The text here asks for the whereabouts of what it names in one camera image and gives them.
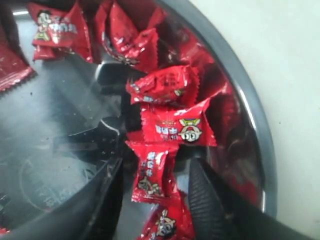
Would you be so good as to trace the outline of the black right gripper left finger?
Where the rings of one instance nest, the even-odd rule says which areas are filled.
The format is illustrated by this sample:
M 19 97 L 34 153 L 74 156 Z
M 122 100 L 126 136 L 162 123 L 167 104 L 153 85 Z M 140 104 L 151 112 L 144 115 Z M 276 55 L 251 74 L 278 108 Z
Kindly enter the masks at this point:
M 2 240 L 111 240 L 124 195 L 123 160 L 108 160 L 79 192 Z

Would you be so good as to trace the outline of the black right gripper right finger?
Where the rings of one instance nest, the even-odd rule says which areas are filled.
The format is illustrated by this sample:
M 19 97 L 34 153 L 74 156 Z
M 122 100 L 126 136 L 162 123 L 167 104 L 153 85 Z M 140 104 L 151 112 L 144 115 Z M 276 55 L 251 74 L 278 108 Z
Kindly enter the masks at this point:
M 197 240 L 307 240 L 253 206 L 202 158 L 189 165 L 188 204 Z

